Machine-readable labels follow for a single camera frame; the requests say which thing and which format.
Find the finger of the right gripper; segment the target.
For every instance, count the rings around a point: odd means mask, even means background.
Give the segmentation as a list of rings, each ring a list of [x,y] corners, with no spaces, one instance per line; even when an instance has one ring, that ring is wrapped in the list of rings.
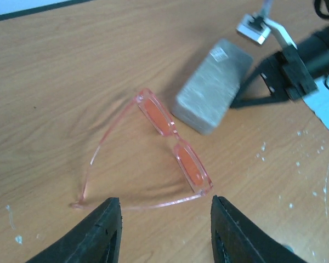
[[[286,102],[289,97],[283,87],[279,63],[264,59],[240,85],[231,108],[243,108]]]

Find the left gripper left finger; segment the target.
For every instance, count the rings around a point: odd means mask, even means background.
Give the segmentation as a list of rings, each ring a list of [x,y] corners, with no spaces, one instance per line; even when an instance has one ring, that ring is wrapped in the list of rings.
[[[121,236],[122,214],[119,199],[108,198],[66,235],[28,262],[117,263]]]

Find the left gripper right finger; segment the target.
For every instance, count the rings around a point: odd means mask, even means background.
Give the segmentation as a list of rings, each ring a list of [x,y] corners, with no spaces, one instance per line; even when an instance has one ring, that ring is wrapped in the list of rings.
[[[211,205],[211,243],[214,262],[304,262],[217,195]]]

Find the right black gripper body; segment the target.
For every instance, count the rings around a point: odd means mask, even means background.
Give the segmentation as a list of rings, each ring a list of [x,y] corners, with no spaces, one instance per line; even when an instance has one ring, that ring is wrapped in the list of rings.
[[[329,26],[296,44],[282,25],[271,19],[264,23],[281,47],[260,64],[268,100],[298,100],[316,91],[314,80],[329,75]]]

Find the blue cleaning cloth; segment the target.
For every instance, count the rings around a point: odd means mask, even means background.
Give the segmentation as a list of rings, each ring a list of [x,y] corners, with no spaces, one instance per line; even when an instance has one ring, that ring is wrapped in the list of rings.
[[[317,90],[305,96],[303,101],[329,130],[329,90],[325,87],[324,81],[325,77],[316,79]]]

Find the grey green-lined glasses case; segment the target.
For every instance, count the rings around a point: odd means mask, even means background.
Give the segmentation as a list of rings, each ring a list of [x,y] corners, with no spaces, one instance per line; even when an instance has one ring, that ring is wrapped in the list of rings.
[[[249,53],[220,39],[175,96],[171,113],[198,133],[211,134],[252,64]]]

